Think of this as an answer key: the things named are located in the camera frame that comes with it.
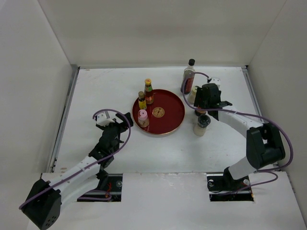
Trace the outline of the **cream cap shaker bottle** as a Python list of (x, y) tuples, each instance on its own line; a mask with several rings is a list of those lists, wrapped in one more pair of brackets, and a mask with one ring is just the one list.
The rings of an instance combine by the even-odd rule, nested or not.
[(194, 102), (195, 102), (197, 89), (198, 89), (198, 86), (193, 86), (192, 89), (191, 89), (191, 92), (190, 92), (190, 94), (188, 96), (188, 102), (190, 104), (194, 104)]

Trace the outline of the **pink cap shaker bottle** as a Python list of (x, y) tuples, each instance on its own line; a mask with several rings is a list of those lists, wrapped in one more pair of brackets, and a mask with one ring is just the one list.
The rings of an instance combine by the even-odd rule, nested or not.
[(149, 126), (148, 114), (147, 114), (147, 111), (144, 109), (141, 109), (138, 111), (138, 124), (142, 128)]

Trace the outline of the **red cap sauce jar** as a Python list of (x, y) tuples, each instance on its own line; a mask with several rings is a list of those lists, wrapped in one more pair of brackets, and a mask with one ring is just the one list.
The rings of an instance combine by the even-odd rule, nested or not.
[(197, 117), (201, 116), (201, 115), (205, 115), (207, 114), (207, 111), (201, 109), (201, 108), (197, 108), (196, 110), (194, 110), (194, 113)]

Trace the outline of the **yellow label oil bottle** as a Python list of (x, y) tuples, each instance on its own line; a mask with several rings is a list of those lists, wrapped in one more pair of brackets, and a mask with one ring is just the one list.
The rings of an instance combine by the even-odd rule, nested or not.
[(146, 99), (144, 96), (144, 92), (139, 91), (138, 92), (138, 105), (140, 110), (146, 110), (147, 109), (147, 104), (146, 104)]

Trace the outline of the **clear cap pepper grinder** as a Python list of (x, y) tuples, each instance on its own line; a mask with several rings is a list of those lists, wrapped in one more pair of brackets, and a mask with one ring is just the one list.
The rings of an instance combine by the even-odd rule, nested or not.
[(206, 132), (208, 125), (211, 123), (211, 119), (208, 115), (202, 114), (198, 117), (197, 123), (193, 128), (193, 132), (196, 136), (203, 136)]

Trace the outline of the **yellow cap red sauce bottle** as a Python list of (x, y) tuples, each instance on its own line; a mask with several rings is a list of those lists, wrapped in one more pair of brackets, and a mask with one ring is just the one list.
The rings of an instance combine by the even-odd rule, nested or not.
[(147, 104), (152, 104), (154, 102), (154, 92), (152, 88), (152, 81), (151, 79), (145, 79), (144, 81), (145, 87), (144, 87), (144, 97)]

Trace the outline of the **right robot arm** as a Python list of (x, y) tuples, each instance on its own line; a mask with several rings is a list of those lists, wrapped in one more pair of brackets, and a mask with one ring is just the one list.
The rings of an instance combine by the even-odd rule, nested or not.
[(253, 118), (261, 116), (239, 112), (232, 103), (221, 100), (221, 91), (214, 83), (197, 88), (194, 106), (223, 122), (246, 139), (246, 156), (224, 169), (217, 184), (227, 190), (235, 189), (240, 181), (257, 170), (285, 158), (285, 150), (277, 125)]

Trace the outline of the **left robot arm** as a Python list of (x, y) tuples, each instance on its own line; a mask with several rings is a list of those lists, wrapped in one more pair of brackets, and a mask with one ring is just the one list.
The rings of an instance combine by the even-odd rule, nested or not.
[(96, 127), (102, 135), (80, 163), (61, 174), (45, 181), (37, 180), (19, 209), (40, 230), (47, 230), (59, 218), (60, 212), (70, 202), (75, 202), (91, 190), (103, 191), (107, 187), (104, 169), (114, 160), (114, 155), (127, 144), (120, 139), (124, 132), (131, 134), (133, 120), (130, 113), (115, 111), (116, 118), (108, 116), (109, 110), (102, 109), (93, 115)]

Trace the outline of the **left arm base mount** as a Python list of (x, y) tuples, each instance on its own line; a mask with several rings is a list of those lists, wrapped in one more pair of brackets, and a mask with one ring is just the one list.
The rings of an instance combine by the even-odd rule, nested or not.
[(123, 174), (107, 173), (105, 170), (97, 175), (98, 186), (77, 199), (78, 202), (121, 202)]

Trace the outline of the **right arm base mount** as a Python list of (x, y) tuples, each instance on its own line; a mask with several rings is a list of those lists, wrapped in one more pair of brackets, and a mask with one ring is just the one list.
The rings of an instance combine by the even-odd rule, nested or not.
[(254, 201), (249, 176), (234, 180), (230, 173), (208, 173), (207, 188), (211, 202)]

